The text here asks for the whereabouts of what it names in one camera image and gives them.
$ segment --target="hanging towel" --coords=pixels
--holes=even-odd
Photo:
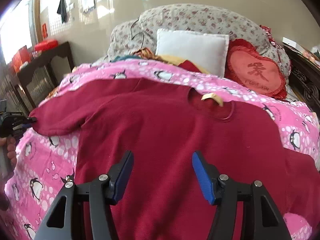
[[[66,23],[68,21],[66,0],[60,0],[57,14],[61,15],[62,23]]]

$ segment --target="window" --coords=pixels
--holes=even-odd
[[[1,46],[6,64],[23,46],[32,47],[29,27],[29,5],[31,1],[22,0],[9,14],[0,30]]]

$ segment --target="screw head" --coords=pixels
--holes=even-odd
[[[101,180],[101,181],[104,181],[104,180],[106,180],[107,178],[108,178],[108,175],[107,175],[107,174],[102,174],[102,175],[99,176],[99,180]]]
[[[221,175],[219,176],[219,178],[220,178],[221,180],[228,180],[228,179],[229,179],[228,175],[226,175],[226,174],[221,174]]]
[[[261,187],[262,186],[262,182],[260,180],[255,180],[254,184],[256,187]]]
[[[73,186],[73,182],[72,181],[68,181],[64,186],[66,188],[71,188]]]

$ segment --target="wall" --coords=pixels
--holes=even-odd
[[[70,41],[76,65],[93,62],[106,54],[112,29],[119,23],[137,18],[141,12],[159,5],[198,3],[224,7],[244,15],[257,24],[272,28],[277,41],[287,37],[311,49],[320,43],[320,28],[301,0],[97,0],[94,11],[82,13],[81,0],[74,3],[70,18],[61,24],[56,13],[60,0],[40,0],[41,24],[47,24],[49,37]],[[54,59],[53,67],[62,78],[68,72],[66,60]]]

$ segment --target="finger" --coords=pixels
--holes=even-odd
[[[17,158],[14,157],[14,158],[11,160],[11,166],[12,166],[12,168],[14,169],[14,168],[16,167],[16,165],[17,165]]]
[[[7,137],[7,144],[16,144],[16,140],[15,138],[13,138],[12,136]]]
[[[15,151],[16,146],[14,144],[8,144],[7,149],[8,149],[8,152]]]
[[[17,153],[15,151],[8,152],[8,158],[10,160],[13,159],[16,156],[17,156]]]
[[[7,142],[7,138],[0,138],[0,146],[5,145],[6,142]]]

